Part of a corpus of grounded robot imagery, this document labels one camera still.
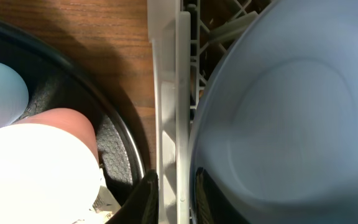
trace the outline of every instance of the wooden surface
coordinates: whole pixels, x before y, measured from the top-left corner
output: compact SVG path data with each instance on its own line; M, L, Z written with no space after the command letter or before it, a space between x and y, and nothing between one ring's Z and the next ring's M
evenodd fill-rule
M128 124L146 168L155 167L147 0L0 0L0 19L85 67Z

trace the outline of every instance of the black tray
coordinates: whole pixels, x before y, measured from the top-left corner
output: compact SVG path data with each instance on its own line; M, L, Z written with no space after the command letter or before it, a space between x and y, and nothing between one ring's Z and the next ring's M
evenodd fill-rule
M30 103L21 118L61 107L88 117L108 188L123 204L143 178L144 166L127 126L90 76L59 51L1 21L0 62L20 74L29 89Z

